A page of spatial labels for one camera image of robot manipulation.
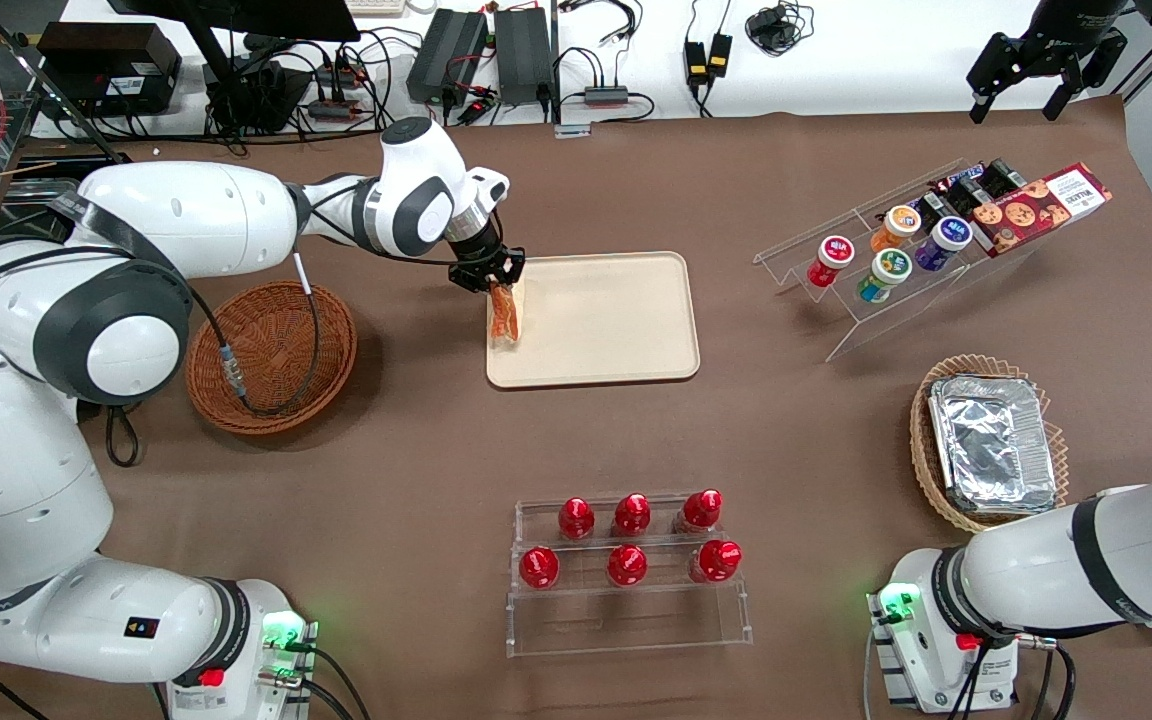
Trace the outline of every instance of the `black box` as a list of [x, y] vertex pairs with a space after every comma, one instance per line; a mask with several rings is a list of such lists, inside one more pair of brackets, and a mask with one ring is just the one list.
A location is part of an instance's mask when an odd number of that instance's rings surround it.
[[554, 86], [550, 31], [540, 8], [495, 14], [497, 69], [500, 100], [506, 105], [536, 103]]
[[[444, 83], [470, 85], [479, 58], [488, 46], [488, 20], [483, 13], [439, 9], [429, 23], [420, 53], [407, 74], [407, 93], [414, 103], [442, 104]], [[467, 58], [452, 62], [453, 58]], [[465, 89], [456, 86], [456, 104], [465, 104]]]
[[38, 53], [58, 76], [172, 77], [180, 65], [154, 23], [47, 23]]

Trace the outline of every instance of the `snack box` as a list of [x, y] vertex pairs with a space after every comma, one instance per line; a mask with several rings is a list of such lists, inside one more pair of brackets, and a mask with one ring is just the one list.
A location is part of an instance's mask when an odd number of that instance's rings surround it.
[[991, 258], [1092, 214], [1114, 195], [1083, 162], [972, 211], [972, 233]]

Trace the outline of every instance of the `orange food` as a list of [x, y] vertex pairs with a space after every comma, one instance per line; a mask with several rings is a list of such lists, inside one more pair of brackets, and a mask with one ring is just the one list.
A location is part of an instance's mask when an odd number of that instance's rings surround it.
[[499, 338], [518, 341], [518, 309], [508, 286], [492, 283], [492, 340]]

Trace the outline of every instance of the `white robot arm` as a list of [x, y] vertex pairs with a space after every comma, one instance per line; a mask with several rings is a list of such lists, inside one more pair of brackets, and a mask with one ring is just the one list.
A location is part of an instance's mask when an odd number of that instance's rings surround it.
[[910, 552], [876, 599], [923, 711], [950, 710], [977, 643], [991, 649], [992, 673], [975, 684], [972, 707], [1010, 705], [1016, 635], [1152, 626], [1152, 484], [991, 528], [965, 546]]
[[508, 181], [467, 170], [444, 129], [399, 120], [379, 179], [283, 183], [213, 162], [92, 173], [56, 205], [55, 243], [0, 238], [0, 661], [122, 683], [170, 682], [173, 717], [278, 717], [303, 639], [260, 579], [187, 578], [99, 555], [113, 506], [74, 419], [124, 406], [184, 354], [187, 279], [282, 263], [300, 234], [416, 259], [447, 241], [453, 282], [517, 281], [521, 249], [490, 221]]

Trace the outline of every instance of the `brown tablecloth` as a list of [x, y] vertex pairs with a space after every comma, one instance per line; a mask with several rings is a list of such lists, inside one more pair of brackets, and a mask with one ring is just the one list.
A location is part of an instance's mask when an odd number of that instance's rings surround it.
[[[1115, 99], [1075, 104], [1059, 123], [776, 115], [597, 126], [585, 141], [554, 141], [547, 127], [453, 137], [469, 164], [511, 177], [508, 242], [531, 255], [681, 252], [699, 374], [493, 389], [482, 297], [441, 270], [311, 240], [308, 272], [351, 304], [362, 334], [351, 384], [311, 430], [227, 437], [194, 414], [180, 378], [132, 415], [147, 442], [141, 468], [111, 467], [101, 424], [84, 429], [116, 506], [104, 552], [276, 583], [321, 620], [323, 646], [376, 720], [859, 717], [864, 592], [902, 553], [968, 539], [929, 508], [910, 469], [910, 396], [948, 355], [1005, 357], [1048, 392], [1075, 498], [1152, 480], [1152, 196]], [[211, 146], [161, 150], [230, 160]], [[1014, 273], [824, 364], [841, 328], [814, 324], [803, 293], [778, 295], [750, 259], [960, 156], [1003, 156], [1029, 176], [1083, 160], [1115, 199]], [[312, 182], [376, 173], [380, 147], [260, 147], [238, 162]], [[290, 274], [285, 264], [198, 287], [219, 304]], [[506, 660], [515, 501], [707, 486], [726, 493], [723, 523], [744, 543], [753, 646]], [[1152, 632], [1119, 628], [1070, 647], [1075, 717], [1152, 717]], [[993, 717], [1028, 717], [1041, 661], [1023, 666], [1021, 705]], [[54, 719], [157, 714], [142, 685], [0, 673]], [[879, 688], [879, 717], [914, 717]], [[0, 698], [0, 719], [17, 717]]]

